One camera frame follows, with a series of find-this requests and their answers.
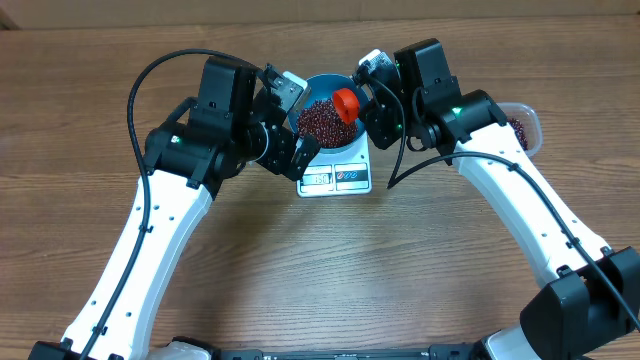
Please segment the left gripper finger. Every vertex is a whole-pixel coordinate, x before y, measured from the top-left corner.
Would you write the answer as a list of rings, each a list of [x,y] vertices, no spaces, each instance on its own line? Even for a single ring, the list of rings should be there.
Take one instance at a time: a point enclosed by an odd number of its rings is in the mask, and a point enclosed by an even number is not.
[[[310,134],[294,135],[293,154],[288,162],[285,176],[292,180],[301,180],[310,162],[319,153],[321,146]]]
[[[281,98],[287,89],[284,76],[270,63],[262,71],[262,84],[269,98]]]

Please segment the red beans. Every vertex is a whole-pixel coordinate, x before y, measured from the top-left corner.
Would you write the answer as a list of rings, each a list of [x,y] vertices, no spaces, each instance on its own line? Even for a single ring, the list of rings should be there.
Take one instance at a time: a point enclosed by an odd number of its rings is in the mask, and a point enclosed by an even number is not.
[[[316,100],[303,109],[297,117],[296,126],[300,136],[311,135],[322,148],[327,149],[350,145],[362,136],[369,136],[380,149],[387,149],[394,143],[390,137],[374,133],[374,130],[366,130],[359,119],[345,123],[330,99]]]

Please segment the red scoop blue handle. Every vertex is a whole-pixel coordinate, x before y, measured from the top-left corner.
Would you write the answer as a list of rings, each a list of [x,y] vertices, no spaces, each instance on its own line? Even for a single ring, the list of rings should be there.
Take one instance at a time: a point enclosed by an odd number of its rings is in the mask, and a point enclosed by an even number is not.
[[[336,113],[346,125],[356,121],[360,110],[360,102],[352,90],[341,88],[334,91],[332,101]]]

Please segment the blue metal bowl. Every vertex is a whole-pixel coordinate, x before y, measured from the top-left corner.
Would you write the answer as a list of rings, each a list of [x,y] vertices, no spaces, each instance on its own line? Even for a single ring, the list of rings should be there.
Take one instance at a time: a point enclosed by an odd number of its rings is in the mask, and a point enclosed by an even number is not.
[[[360,110],[364,107],[366,103],[369,102],[370,98],[368,94],[362,89],[356,86],[353,81],[344,75],[339,74],[319,74],[312,76],[307,79],[308,85],[311,87],[311,93],[309,98],[307,99],[305,105],[299,112],[294,112],[289,115],[289,125],[295,134],[297,132],[296,120],[300,112],[308,108],[312,105],[316,100],[332,100],[332,94],[334,91],[339,90],[341,88],[348,88],[352,90],[359,102],[360,102]]]

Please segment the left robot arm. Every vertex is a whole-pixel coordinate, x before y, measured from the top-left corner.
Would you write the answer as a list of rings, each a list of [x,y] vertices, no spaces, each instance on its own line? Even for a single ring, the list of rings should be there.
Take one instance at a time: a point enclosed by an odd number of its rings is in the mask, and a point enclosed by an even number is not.
[[[32,359],[144,359],[156,314],[180,256],[223,181],[249,162],[301,179],[318,153],[287,129],[311,87],[272,65],[206,56],[197,96],[185,98],[144,143],[131,212],[89,300],[60,342],[38,341]]]

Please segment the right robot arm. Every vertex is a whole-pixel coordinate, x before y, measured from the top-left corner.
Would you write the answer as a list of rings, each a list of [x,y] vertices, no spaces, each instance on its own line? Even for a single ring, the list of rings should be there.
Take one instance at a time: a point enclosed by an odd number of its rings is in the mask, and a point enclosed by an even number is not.
[[[639,327],[639,255],[612,249],[536,169],[484,91],[463,93],[435,39],[364,56],[353,81],[380,149],[436,149],[484,196],[524,253],[539,293],[518,322],[473,344],[433,345],[431,359],[582,359]]]

